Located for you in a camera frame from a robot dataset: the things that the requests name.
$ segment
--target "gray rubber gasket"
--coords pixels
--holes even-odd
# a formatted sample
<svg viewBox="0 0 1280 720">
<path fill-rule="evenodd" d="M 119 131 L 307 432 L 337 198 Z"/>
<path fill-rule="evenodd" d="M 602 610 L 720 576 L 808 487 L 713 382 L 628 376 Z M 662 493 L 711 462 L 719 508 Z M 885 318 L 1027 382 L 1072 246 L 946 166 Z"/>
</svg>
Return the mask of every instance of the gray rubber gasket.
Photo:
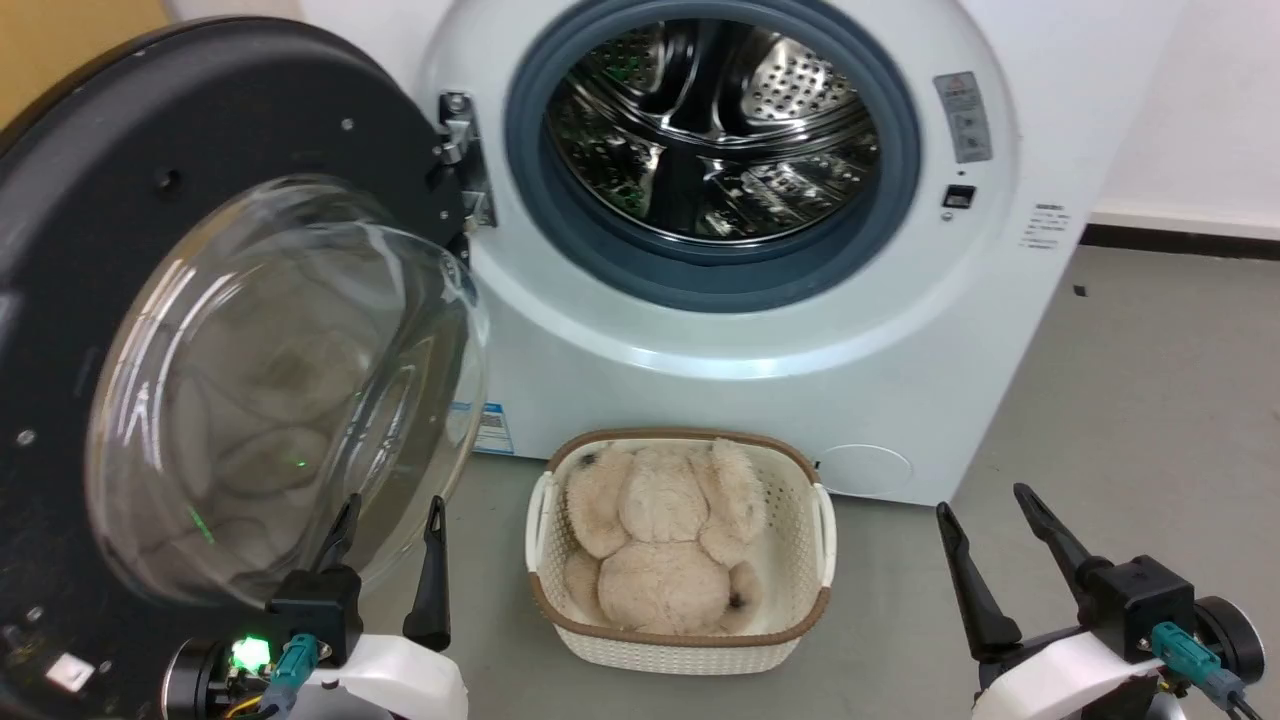
<svg viewBox="0 0 1280 720">
<path fill-rule="evenodd" d="M 758 249 L 677 246 L 605 208 L 576 182 L 544 129 L 566 72 L 627 29 L 671 19 L 758 24 L 823 55 L 859 88 L 879 133 L 879 167 L 859 201 Z M 920 136 L 910 94 L 881 46 L 844 13 L 815 0 L 598 0 L 576 5 L 534 42 L 512 79 L 507 159 L 535 224 L 571 261 L 641 300 L 701 313 L 790 305 L 852 275 L 892 238 L 915 199 Z"/>
</svg>

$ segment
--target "gray floor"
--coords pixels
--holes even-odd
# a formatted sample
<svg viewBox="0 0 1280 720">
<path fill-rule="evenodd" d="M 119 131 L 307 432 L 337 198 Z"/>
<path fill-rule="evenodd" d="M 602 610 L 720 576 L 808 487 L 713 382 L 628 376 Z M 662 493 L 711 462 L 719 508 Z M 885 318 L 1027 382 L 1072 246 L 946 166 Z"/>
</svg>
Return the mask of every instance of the gray floor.
<svg viewBox="0 0 1280 720">
<path fill-rule="evenodd" d="M 1073 292 L 1084 286 L 1087 297 Z M 780 669 L 672 678 L 577 660 L 539 615 L 522 561 L 538 462 L 481 457 L 451 503 L 454 646 L 471 716 L 966 717 L 975 676 L 931 510 L 837 502 L 822 623 Z M 1024 634 L 1074 605 L 1027 530 L 1032 483 L 1091 550 L 1149 553 L 1247 609 L 1280 646 L 1280 263 L 1082 249 L 955 500 Z M 364 603 L 394 632 L 411 573 Z M 1251 692 L 1280 716 L 1280 683 Z M 1222 717 L 1203 701 L 1192 717 Z"/>
</svg>

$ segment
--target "warning label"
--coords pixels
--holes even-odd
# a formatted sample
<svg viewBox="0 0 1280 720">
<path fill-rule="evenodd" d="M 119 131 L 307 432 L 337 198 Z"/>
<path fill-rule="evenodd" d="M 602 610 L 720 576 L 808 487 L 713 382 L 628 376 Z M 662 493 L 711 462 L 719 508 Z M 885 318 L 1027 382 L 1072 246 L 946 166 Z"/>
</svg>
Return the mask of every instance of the warning label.
<svg viewBox="0 0 1280 720">
<path fill-rule="evenodd" d="M 476 450 L 497 452 L 498 455 L 515 455 L 516 446 L 511 442 L 511 430 L 507 429 L 507 415 L 502 411 L 502 405 L 497 402 L 484 404 L 480 432 L 476 433 Z"/>
<path fill-rule="evenodd" d="M 1066 240 L 1070 224 L 1071 214 L 1066 208 L 1055 202 L 1037 202 L 1018 243 L 1032 250 L 1057 250 Z"/>
<path fill-rule="evenodd" d="M 982 104 L 978 78 L 973 73 L 952 73 L 933 78 L 942 109 L 951 126 L 956 163 L 991 160 L 991 128 Z"/>
</svg>

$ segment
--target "connector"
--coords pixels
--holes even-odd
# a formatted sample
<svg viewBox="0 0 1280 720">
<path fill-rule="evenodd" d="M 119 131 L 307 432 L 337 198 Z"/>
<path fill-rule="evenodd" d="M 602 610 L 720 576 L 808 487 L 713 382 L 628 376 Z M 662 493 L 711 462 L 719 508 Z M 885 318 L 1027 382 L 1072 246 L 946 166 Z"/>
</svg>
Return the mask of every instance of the connector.
<svg viewBox="0 0 1280 720">
<path fill-rule="evenodd" d="M 298 691 L 306 684 L 307 678 L 320 664 L 320 641 L 315 635 L 293 635 L 289 644 L 284 646 L 280 661 L 271 671 L 271 683 L 262 693 L 259 707 L 275 706 L 275 720 L 284 720 L 298 702 Z"/>
<path fill-rule="evenodd" d="M 1217 655 L 1174 623 L 1161 623 L 1151 630 L 1151 653 L 1222 710 L 1233 710 L 1233 693 L 1244 697 L 1244 680 L 1225 670 Z"/>
</svg>

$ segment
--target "white plastic basket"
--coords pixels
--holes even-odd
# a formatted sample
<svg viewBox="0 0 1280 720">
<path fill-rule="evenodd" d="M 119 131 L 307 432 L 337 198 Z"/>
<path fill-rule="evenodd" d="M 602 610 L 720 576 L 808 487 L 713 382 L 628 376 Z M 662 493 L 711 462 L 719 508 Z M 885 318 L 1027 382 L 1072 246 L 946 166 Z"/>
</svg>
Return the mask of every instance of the white plastic basket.
<svg viewBox="0 0 1280 720">
<path fill-rule="evenodd" d="M 564 587 L 564 561 L 579 547 L 564 509 L 568 469 L 604 445 L 705 443 L 723 437 L 745 447 L 765 486 L 769 521 L 748 560 L 764 587 L 751 624 L 737 635 L 657 635 L 588 624 Z M 525 564 L 534 600 L 564 644 L 589 662 L 677 675 L 740 675 L 778 666 L 818 621 L 836 573 L 831 496 L 799 451 L 742 433 L 635 429 L 589 433 L 570 441 L 534 486 L 525 527 Z"/>
</svg>

